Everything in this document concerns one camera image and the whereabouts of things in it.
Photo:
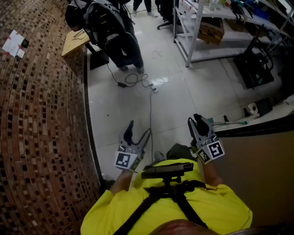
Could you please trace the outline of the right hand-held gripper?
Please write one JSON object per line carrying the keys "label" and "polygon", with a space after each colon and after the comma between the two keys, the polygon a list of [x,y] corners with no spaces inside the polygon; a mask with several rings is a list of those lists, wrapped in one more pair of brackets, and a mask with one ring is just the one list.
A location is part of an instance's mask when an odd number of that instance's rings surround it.
{"label": "right hand-held gripper", "polygon": [[[208,164],[225,155],[222,142],[215,135],[213,126],[206,118],[199,114],[193,115],[195,121],[188,118],[188,127],[193,138],[191,150],[197,155],[203,164]],[[197,139],[206,139],[204,142],[197,142]]]}

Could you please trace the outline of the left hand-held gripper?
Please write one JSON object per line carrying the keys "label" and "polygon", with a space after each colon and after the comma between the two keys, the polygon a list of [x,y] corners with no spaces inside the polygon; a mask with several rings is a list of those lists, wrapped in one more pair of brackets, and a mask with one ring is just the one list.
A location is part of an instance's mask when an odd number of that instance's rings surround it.
{"label": "left hand-held gripper", "polygon": [[151,129],[146,130],[136,144],[133,144],[134,121],[119,134],[119,149],[115,152],[114,166],[122,170],[135,170],[143,160],[145,147],[152,134]]}

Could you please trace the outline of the person's left forearm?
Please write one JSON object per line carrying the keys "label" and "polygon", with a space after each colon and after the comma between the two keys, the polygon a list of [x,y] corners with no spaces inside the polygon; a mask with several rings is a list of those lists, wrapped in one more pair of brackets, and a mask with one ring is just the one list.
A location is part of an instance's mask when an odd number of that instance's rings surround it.
{"label": "person's left forearm", "polygon": [[114,184],[111,186],[110,191],[116,195],[120,191],[128,191],[134,172],[130,170],[123,170]]}

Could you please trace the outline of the person's right forearm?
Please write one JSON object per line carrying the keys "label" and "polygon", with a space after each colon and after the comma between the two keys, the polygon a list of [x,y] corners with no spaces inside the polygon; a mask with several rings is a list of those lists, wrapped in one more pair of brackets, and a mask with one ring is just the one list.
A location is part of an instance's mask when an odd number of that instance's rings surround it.
{"label": "person's right forearm", "polygon": [[223,184],[223,180],[217,173],[215,165],[213,162],[207,164],[202,163],[202,169],[204,174],[205,183],[214,187]]}

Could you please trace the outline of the person's dark trousers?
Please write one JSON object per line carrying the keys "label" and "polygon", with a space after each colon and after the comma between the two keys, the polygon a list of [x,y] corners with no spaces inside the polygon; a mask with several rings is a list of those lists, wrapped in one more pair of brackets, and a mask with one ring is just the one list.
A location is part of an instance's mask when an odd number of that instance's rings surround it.
{"label": "person's dark trousers", "polygon": [[167,160],[176,160],[176,159],[188,159],[192,161],[197,161],[197,157],[194,157],[191,154],[191,151],[188,146],[181,144],[174,144],[172,148],[166,153]]}

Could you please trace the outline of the black chest-mounted device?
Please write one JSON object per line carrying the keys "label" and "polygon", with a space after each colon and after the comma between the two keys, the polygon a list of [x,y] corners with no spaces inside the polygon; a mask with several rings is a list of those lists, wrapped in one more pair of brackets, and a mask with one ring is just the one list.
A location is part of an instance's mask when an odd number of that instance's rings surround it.
{"label": "black chest-mounted device", "polygon": [[162,179],[164,186],[145,188],[147,192],[155,195],[172,195],[174,189],[171,182],[181,183],[181,176],[193,170],[193,163],[175,163],[164,166],[153,166],[141,173],[142,179]]}

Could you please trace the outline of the white power strip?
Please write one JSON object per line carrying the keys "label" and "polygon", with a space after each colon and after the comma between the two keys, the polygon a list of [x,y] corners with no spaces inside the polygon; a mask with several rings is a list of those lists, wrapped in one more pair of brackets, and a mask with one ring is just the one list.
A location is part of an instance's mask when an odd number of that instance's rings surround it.
{"label": "white power strip", "polygon": [[151,88],[151,90],[154,93],[157,93],[158,92],[158,86],[160,85],[160,82],[153,79],[153,80],[150,80],[148,83],[149,83],[149,87]]}

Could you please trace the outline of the white tissue roll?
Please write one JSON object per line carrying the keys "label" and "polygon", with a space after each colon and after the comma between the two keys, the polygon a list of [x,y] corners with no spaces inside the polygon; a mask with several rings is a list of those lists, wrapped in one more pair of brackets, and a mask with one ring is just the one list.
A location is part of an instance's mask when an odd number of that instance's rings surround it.
{"label": "white tissue roll", "polygon": [[248,104],[248,109],[251,115],[257,115],[259,113],[257,104],[255,102]]}

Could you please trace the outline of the beige table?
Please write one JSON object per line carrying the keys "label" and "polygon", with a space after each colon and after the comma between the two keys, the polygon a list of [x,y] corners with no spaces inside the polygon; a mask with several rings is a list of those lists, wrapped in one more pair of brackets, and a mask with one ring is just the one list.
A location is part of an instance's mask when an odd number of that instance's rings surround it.
{"label": "beige table", "polygon": [[216,129],[225,148],[216,168],[254,226],[294,222],[294,96],[247,121]]}

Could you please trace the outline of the person's yellow shirt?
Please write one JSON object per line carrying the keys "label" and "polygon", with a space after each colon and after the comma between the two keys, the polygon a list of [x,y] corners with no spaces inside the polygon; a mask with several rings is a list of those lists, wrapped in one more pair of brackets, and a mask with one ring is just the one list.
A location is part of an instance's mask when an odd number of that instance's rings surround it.
{"label": "person's yellow shirt", "polygon": [[[181,179],[202,181],[203,169],[199,168],[196,161],[166,159],[158,162],[157,166],[185,162],[193,163],[193,170],[186,172]],[[80,229],[81,235],[122,235],[120,227],[148,197],[145,188],[162,185],[161,179],[142,179],[140,174],[133,174],[128,191],[123,190],[116,195],[110,190],[105,191],[86,214]],[[207,227],[220,235],[247,229],[252,223],[251,210],[227,185],[214,187],[205,183],[204,188],[197,187],[186,192],[185,197]],[[149,235],[166,222],[186,219],[176,202],[170,198],[162,198],[139,217],[128,235]]]}

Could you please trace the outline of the black board stand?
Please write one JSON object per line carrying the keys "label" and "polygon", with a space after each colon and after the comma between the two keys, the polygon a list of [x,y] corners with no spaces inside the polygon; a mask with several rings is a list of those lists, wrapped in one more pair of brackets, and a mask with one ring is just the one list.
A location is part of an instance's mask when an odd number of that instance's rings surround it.
{"label": "black board stand", "polygon": [[89,43],[85,44],[86,48],[91,52],[90,55],[90,70],[109,63],[109,57],[102,50],[96,51]]}

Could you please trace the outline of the brown cardboard box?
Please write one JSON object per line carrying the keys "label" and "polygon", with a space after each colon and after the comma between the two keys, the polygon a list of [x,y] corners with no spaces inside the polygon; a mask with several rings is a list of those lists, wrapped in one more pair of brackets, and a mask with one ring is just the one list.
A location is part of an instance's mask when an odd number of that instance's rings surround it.
{"label": "brown cardboard box", "polygon": [[202,18],[198,31],[198,39],[205,43],[219,45],[225,34],[221,18]]}

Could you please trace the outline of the yellow wooden board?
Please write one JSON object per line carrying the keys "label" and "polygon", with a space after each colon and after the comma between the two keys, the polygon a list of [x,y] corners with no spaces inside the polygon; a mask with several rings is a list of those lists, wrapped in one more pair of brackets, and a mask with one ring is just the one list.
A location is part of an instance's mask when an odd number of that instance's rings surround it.
{"label": "yellow wooden board", "polygon": [[89,36],[84,29],[77,32],[70,31],[65,39],[62,57],[66,56],[67,54],[71,53],[72,51],[78,49],[79,47],[89,42]]}

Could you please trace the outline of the white metal shelving rack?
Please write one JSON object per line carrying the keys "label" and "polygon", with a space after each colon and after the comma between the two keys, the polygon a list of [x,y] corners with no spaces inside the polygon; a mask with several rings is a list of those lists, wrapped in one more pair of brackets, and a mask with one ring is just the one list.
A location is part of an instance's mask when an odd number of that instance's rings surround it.
{"label": "white metal shelving rack", "polygon": [[[254,37],[274,53],[289,47],[294,40],[294,2],[286,0],[253,0],[266,10],[269,19],[251,16],[245,0],[179,0],[174,1],[173,41],[180,50],[185,67],[191,63],[236,57],[243,53]],[[221,18],[225,34],[219,45],[198,39],[202,18]]]}

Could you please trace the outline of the black office chair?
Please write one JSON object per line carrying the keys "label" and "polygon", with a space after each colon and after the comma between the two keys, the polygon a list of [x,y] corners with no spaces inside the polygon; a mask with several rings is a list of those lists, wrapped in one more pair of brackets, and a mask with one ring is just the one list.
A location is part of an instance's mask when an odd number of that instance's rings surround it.
{"label": "black office chair", "polygon": [[174,1],[175,6],[178,6],[179,0],[155,0],[158,13],[163,18],[164,23],[157,26],[157,30],[167,25],[174,25]]}

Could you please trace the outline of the blue plastic box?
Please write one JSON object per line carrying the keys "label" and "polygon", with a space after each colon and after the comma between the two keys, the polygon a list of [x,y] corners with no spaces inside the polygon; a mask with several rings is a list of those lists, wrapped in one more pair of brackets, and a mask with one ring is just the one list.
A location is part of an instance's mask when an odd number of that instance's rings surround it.
{"label": "blue plastic box", "polygon": [[253,0],[245,0],[244,6],[251,16],[256,15],[265,20],[269,19],[269,14],[267,13],[267,11],[262,10],[262,7],[259,4],[255,3]]}

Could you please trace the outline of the white paper sheet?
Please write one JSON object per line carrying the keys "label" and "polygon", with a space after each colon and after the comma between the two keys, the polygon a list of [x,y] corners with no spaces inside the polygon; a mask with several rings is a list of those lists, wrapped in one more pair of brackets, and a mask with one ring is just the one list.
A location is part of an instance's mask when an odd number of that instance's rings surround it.
{"label": "white paper sheet", "polygon": [[13,30],[2,46],[2,49],[12,57],[19,57],[22,59],[25,53],[22,49],[23,41],[24,37],[16,30]]}

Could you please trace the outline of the black frame machine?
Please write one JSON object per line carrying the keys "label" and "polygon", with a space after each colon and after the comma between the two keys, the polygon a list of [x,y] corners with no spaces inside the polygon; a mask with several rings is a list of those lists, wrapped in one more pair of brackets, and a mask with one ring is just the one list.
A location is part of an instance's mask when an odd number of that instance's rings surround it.
{"label": "black frame machine", "polygon": [[233,61],[248,89],[274,81],[271,74],[274,66],[272,56],[257,37],[254,37],[247,49]]}

